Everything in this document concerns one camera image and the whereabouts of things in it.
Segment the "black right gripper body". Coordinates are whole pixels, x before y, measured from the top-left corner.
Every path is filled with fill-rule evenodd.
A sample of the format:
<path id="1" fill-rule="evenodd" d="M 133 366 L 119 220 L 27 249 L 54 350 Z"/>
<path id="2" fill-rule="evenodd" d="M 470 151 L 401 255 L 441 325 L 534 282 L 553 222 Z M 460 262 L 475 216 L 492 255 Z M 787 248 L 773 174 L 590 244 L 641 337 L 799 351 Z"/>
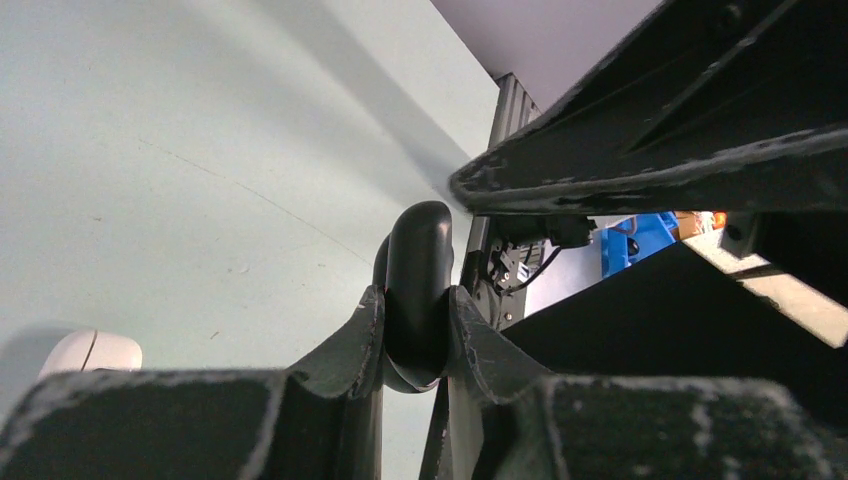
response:
<path id="1" fill-rule="evenodd" d="M 830 299 L 847 297 L 847 213 L 732 212 L 720 246 L 757 255 Z"/>

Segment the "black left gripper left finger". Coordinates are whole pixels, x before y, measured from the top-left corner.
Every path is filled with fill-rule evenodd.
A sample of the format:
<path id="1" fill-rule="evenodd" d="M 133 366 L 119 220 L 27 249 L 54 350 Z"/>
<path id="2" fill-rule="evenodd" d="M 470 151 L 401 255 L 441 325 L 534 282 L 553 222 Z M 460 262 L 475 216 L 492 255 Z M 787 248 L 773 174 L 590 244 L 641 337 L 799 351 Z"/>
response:
<path id="1" fill-rule="evenodd" d="M 1 434 L 5 479 L 377 479 L 384 291 L 285 369 L 55 374 Z"/>

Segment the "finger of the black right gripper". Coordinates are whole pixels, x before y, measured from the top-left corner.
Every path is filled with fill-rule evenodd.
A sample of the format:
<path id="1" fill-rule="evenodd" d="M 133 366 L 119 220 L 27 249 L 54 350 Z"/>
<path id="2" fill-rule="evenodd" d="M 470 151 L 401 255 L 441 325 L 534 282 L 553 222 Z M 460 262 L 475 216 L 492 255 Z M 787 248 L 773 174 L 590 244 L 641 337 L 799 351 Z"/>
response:
<path id="1" fill-rule="evenodd" d="M 665 1 L 450 178 L 479 215 L 847 207 L 847 5 Z"/>

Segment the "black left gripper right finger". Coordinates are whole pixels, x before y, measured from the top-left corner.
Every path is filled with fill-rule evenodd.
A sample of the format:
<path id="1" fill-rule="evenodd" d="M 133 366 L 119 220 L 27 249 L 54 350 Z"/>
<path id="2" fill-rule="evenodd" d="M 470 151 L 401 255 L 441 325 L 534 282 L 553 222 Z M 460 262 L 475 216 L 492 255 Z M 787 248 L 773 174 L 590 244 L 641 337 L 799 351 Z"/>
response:
<path id="1" fill-rule="evenodd" d="M 557 374 L 446 295 L 456 479 L 843 479 L 847 444 L 764 380 Z"/>

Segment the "black cylindrical cap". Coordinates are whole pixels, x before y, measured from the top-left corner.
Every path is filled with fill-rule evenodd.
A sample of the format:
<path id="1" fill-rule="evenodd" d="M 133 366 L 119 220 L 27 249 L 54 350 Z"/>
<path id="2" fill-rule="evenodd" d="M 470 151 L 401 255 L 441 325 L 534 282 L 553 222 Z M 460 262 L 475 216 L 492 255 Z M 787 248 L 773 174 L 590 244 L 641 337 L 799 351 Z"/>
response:
<path id="1" fill-rule="evenodd" d="M 423 393 L 442 375 L 453 263 L 452 215 L 440 201 L 408 207 L 378 249 L 372 283 L 386 302 L 383 381 L 394 391 Z"/>

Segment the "white earbud charging case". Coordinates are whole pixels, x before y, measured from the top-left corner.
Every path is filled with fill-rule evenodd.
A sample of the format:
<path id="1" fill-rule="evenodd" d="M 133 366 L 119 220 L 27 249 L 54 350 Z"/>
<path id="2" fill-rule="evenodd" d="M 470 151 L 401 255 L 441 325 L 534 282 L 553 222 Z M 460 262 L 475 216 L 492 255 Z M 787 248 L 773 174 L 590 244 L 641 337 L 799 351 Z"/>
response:
<path id="1" fill-rule="evenodd" d="M 77 330 L 51 350 L 37 379 L 62 372 L 133 371 L 142 363 L 142 349 L 135 340 L 102 330 Z"/>

